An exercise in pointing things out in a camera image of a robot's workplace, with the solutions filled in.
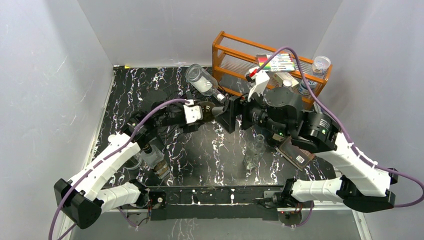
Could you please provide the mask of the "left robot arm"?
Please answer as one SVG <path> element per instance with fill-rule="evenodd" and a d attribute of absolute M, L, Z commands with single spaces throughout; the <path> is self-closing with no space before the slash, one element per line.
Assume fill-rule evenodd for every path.
<path fill-rule="evenodd" d="M 121 130 L 108 137 L 108 146 L 91 163 L 69 180 L 61 178 L 54 184 L 57 208 L 50 227 L 54 228 L 59 213 L 80 229 L 86 229 L 111 209 L 124 205 L 146 207 L 151 201 L 150 189 L 137 179 L 108 189 L 103 187 L 131 159 L 137 161 L 136 167 L 145 163 L 158 178 L 166 177 L 170 173 L 168 163 L 151 142 L 158 129 L 168 126 L 187 129 L 201 124 L 203 119 L 200 104 L 181 98 L 160 103 L 150 112 L 133 112 Z"/>

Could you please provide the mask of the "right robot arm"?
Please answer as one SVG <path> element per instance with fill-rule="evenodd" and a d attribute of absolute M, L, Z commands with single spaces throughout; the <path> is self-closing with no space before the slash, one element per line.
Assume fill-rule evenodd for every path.
<path fill-rule="evenodd" d="M 224 106 L 213 107 L 211 113 L 228 133 L 234 131 L 236 118 L 241 116 L 242 129 L 256 125 L 280 137 L 290 137 L 294 146 L 341 171 L 341 177 L 328 180 L 288 179 L 280 194 L 286 206 L 329 201 L 362 213 L 394 208 L 396 196 L 390 186 L 397 177 L 362 161 L 338 123 L 327 114 L 304 110 L 302 97 L 287 88 L 276 87 L 251 98 L 233 96 Z"/>

